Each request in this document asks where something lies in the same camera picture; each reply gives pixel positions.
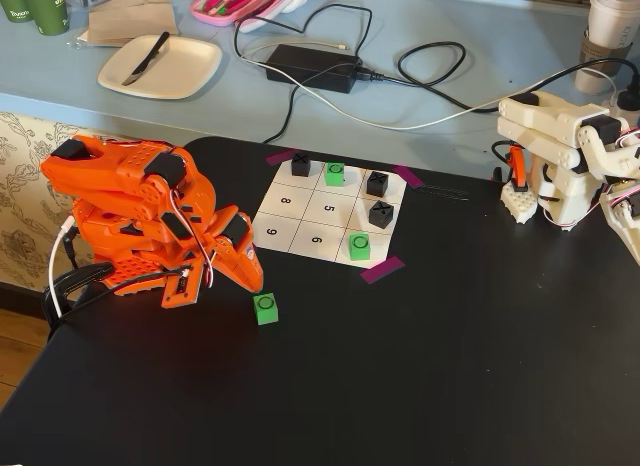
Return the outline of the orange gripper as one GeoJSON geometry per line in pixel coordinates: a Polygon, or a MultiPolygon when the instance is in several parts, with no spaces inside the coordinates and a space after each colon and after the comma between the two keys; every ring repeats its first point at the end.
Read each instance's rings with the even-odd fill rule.
{"type": "Polygon", "coordinates": [[[245,290],[258,293],[263,289],[264,273],[252,240],[251,220],[237,205],[212,212],[208,254],[213,269],[245,290]]]}

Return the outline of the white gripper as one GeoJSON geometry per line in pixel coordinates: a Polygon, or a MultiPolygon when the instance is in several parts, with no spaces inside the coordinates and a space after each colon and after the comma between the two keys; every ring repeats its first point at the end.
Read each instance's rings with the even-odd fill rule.
{"type": "Polygon", "coordinates": [[[606,175],[605,181],[601,207],[606,222],[639,263],[639,180],[606,175]]]}

